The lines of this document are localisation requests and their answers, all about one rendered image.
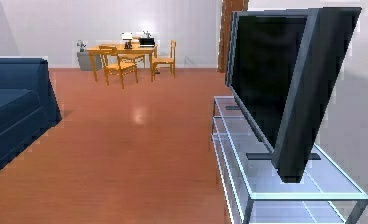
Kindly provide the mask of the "orange wooden chair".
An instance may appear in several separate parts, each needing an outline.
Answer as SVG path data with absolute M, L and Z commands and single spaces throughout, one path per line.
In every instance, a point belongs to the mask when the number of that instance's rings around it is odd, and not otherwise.
M 175 67 L 176 67 L 176 47 L 177 47 L 177 42 L 175 40 L 171 40 L 170 41 L 170 54 L 168 57 L 154 57 L 152 59 L 152 71 L 153 71 L 153 75 L 152 75 L 152 79 L 155 79 L 155 74 L 157 72 L 157 67 L 159 65 L 168 65 L 169 66 L 169 70 L 170 70 L 170 74 L 173 77 L 176 77 L 176 71 L 175 71 Z
M 99 55 L 104 69 L 106 84 L 109 84 L 110 75 L 118 75 L 121 85 L 124 85 L 124 76 L 134 73 L 138 80 L 137 65 L 134 62 L 125 62 L 115 46 L 99 46 Z

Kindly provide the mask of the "black box appliance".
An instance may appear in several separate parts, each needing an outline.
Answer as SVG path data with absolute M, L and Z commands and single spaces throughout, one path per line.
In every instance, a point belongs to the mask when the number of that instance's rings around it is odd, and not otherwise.
M 155 39 L 151 36 L 149 31 L 144 31 L 144 37 L 139 38 L 139 43 L 141 47 L 154 47 Z

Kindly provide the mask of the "orange wooden dining table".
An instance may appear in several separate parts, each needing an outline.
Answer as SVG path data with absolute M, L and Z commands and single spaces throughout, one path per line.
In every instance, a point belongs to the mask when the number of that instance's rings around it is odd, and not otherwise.
M 143 54 L 143 55 L 148 55 L 148 59 L 149 59 L 149 66 L 152 66 L 152 59 L 154 57 L 157 56 L 157 47 L 158 45 L 155 44 L 154 46 L 150 46 L 150 47 L 141 47 L 138 43 L 134 43 L 132 45 L 131 48 L 127 49 L 125 47 L 125 43 L 120 43 L 120 44 L 116 44 L 116 43 L 103 43 L 103 46 L 113 46 L 116 50 L 117 53 L 119 54 L 124 54 L 124 55 L 129 55 L 129 54 Z M 94 79 L 95 81 L 98 81 L 98 76 L 97 76 L 97 66 L 96 66 L 96 59 L 95 56 L 98 55 L 100 53 L 100 47 L 102 46 L 101 44 L 93 46 L 93 47 L 88 47 L 86 49 L 86 52 L 89 55 L 89 59 L 90 59 L 90 64 L 91 64 L 91 68 L 94 74 Z M 150 68 L 150 73 L 151 75 L 154 75 L 154 69 L 151 67 Z

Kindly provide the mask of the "black flat television set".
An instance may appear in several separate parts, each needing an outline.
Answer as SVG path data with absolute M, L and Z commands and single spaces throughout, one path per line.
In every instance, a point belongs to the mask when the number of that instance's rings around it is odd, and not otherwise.
M 298 183 L 356 29 L 360 7 L 234 11 L 226 85 L 278 176 Z

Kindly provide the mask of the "brown wooden room door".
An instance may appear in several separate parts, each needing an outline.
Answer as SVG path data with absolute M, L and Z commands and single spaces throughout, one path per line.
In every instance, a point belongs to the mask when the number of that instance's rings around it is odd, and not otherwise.
M 250 0 L 222 0 L 220 40 L 217 71 L 226 72 L 228 47 L 230 41 L 231 13 L 233 11 L 247 11 Z

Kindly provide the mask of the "white shade table lamp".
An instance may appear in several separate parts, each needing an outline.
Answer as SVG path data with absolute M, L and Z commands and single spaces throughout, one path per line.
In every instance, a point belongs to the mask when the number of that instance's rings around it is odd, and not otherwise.
M 133 34 L 131 32 L 123 32 L 121 37 L 122 37 L 122 40 L 125 42 L 125 49 L 131 49 Z

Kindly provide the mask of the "grey square planter box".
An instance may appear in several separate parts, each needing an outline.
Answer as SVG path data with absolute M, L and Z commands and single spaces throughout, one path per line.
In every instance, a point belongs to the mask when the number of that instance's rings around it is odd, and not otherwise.
M 98 71 L 102 68 L 99 54 L 94 54 L 94 62 L 91 62 L 90 55 L 87 51 L 77 53 L 78 64 L 81 71 Z

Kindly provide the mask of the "glass television stand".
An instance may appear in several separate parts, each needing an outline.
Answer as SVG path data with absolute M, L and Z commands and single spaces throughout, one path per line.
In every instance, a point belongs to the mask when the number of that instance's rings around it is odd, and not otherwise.
M 213 101 L 211 140 L 230 224 L 360 224 L 368 195 L 319 146 L 299 183 L 284 183 L 232 96 Z

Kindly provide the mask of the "dark blue sofa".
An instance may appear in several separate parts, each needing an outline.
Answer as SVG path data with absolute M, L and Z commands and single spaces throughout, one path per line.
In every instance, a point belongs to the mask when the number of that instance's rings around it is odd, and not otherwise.
M 0 170 L 62 120 L 43 58 L 0 58 Z

